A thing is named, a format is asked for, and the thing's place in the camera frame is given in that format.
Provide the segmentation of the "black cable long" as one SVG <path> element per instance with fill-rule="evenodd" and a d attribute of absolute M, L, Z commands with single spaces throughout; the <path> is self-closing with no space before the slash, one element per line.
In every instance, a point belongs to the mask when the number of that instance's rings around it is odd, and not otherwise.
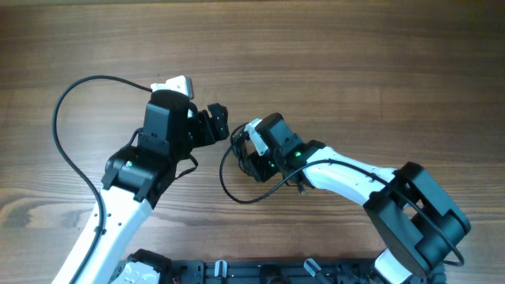
<path fill-rule="evenodd" d="M 240 170 L 250 176 L 256 177 L 256 170 L 254 169 L 250 156 L 256 152 L 253 142 L 249 138 L 249 134 L 245 131 L 246 123 L 239 125 L 230 134 L 230 143 L 232 152 L 238 159 L 238 166 Z"/>

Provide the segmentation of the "black cable short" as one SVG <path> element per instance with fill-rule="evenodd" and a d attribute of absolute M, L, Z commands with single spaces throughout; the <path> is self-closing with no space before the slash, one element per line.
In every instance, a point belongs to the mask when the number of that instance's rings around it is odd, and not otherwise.
<path fill-rule="evenodd" d="M 303 180 L 296 180 L 295 185 L 297 186 L 297 190 L 301 195 L 306 194 L 305 183 Z"/>

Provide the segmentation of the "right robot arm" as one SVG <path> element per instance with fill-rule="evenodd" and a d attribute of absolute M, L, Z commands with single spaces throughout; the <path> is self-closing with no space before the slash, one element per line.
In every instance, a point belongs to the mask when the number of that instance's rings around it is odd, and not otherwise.
<path fill-rule="evenodd" d="M 299 188 L 334 192 L 361 205 L 386 245 L 373 270 L 387 283 L 426 277 L 470 232 L 468 218 L 430 173 L 417 163 L 400 169 L 347 158 L 316 140 L 268 147 L 238 156 L 245 172 L 265 182 L 277 173 Z"/>

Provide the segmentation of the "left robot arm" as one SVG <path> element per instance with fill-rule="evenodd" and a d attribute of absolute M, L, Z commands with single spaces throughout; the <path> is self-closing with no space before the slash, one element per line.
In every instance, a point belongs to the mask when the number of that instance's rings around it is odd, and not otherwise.
<path fill-rule="evenodd" d="M 177 164 L 191 159 L 194 148 L 229 135 L 224 106 L 214 103 L 198 110 L 180 92 L 153 92 L 137 145 L 125 146 L 107 160 L 100 199 L 54 282 L 108 282 L 161 195 L 180 178 Z"/>

